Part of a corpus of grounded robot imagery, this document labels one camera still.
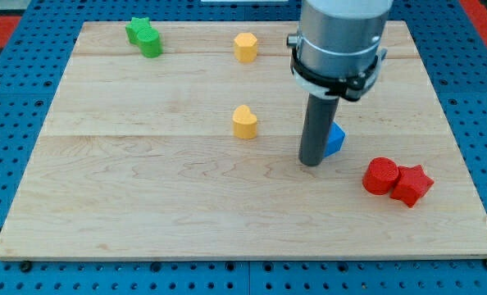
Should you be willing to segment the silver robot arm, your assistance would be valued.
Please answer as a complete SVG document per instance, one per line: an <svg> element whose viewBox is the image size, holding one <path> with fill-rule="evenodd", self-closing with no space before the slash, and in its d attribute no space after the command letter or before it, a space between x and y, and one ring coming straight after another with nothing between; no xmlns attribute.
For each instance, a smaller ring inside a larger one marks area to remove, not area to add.
<svg viewBox="0 0 487 295"><path fill-rule="evenodd" d="M392 0L303 0L291 72L312 96L356 102L374 86L387 50L381 37Z"/></svg>

